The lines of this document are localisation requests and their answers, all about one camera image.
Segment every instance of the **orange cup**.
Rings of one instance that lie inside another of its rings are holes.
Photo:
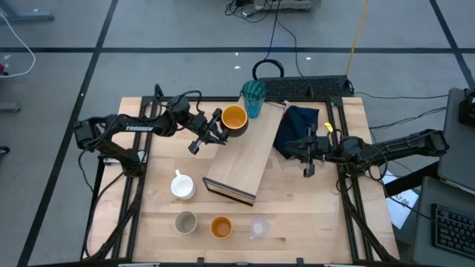
[[[231,231],[232,224],[228,217],[218,216],[211,222],[211,233],[213,237],[225,239],[231,235]]]

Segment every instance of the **wooden board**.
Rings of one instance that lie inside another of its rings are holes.
[[[238,104],[244,106],[242,97]],[[218,147],[203,178],[209,191],[254,205],[284,108],[277,103],[264,103],[259,116],[249,119],[242,136],[229,137],[226,145]]]
[[[137,115],[139,104],[140,98],[124,98],[120,113]],[[215,108],[230,104],[202,102],[200,108],[210,117]],[[317,134],[327,134],[324,123],[328,115],[324,104],[293,104],[319,109]],[[344,99],[344,110],[350,134],[370,142],[362,100]],[[131,133],[119,133],[114,141],[131,147],[133,138]],[[187,147],[195,139],[189,131],[180,131],[170,138],[154,136],[152,139],[134,262],[196,263],[198,257],[205,257],[206,263],[295,263],[297,257],[303,257],[305,263],[352,262],[344,210],[335,188],[334,164],[318,162],[315,176],[303,178],[303,166],[285,160],[272,149],[255,205],[249,207],[206,190],[201,177],[208,173],[218,146],[202,145],[194,156]],[[189,175],[197,184],[196,195],[190,201],[177,200],[170,192],[175,169]],[[120,171],[118,165],[107,166],[101,188]],[[121,179],[112,185],[97,206],[88,241],[91,253],[97,251],[117,224],[124,181]],[[399,257],[381,185],[366,177],[361,177],[359,184],[368,226],[389,253]],[[177,233],[174,217],[181,211],[193,211],[197,215],[197,232],[186,236]],[[217,240],[209,232],[209,225],[217,215],[226,215],[233,223],[228,239]],[[262,240],[250,240],[249,222],[258,217],[269,221],[270,232]],[[364,258],[361,232],[356,224],[354,226],[359,256]],[[123,234],[122,257],[129,233],[127,228]]]

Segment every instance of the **glass cup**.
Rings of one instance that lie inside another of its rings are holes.
[[[243,85],[244,107],[249,118],[259,116],[262,104],[266,100],[266,85],[261,81],[249,81]]]

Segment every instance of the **yellow cable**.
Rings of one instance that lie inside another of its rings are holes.
[[[356,32],[355,41],[353,41],[353,46],[351,47],[350,61],[348,62],[347,67],[347,76],[350,76],[351,64],[353,63],[353,54],[355,53],[355,47],[358,43],[359,33],[361,32],[361,28],[363,27],[364,17],[366,17],[366,11],[368,10],[369,3],[370,0],[366,0],[366,2],[364,3],[363,15],[361,15],[361,19],[358,25],[358,31]]]

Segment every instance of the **wooden table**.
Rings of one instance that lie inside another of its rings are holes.
[[[215,108],[230,104],[202,102],[200,109],[209,118]],[[317,134],[327,134],[324,123],[328,115],[324,103],[292,104],[319,109]],[[191,112],[195,112],[194,103],[191,106]],[[139,109],[140,98],[123,98],[119,112],[136,116]],[[350,135],[371,142],[362,100],[344,99],[344,110]],[[119,133],[114,141],[130,148],[133,138],[133,133]],[[206,263],[295,263],[297,257],[303,257],[305,263],[352,262],[344,209],[335,188],[335,164],[319,162],[315,176],[303,178],[303,168],[295,161],[286,161],[273,148],[255,205],[249,207],[206,190],[202,177],[212,164],[217,145],[201,145],[200,152],[194,156],[187,147],[195,139],[189,131],[177,132],[170,138],[154,136],[152,139],[134,262],[195,263],[198,257],[204,257]],[[170,184],[176,169],[189,175],[197,185],[194,198],[188,202],[175,199],[171,193]],[[107,166],[101,190],[121,171],[119,165]],[[366,177],[361,177],[359,183],[367,224],[390,254],[399,258],[381,185]],[[88,241],[91,253],[102,245],[117,224],[124,184],[125,178],[111,186],[97,206]],[[197,215],[198,228],[193,234],[182,235],[174,229],[174,217],[181,211],[193,211]],[[233,223],[228,239],[215,239],[209,232],[210,223],[217,215],[226,215]],[[254,218],[269,221],[270,232],[266,238],[249,238],[249,222]],[[354,226],[359,257],[364,259],[361,232],[356,224]],[[128,235],[127,228],[122,237],[121,256],[125,255]]]

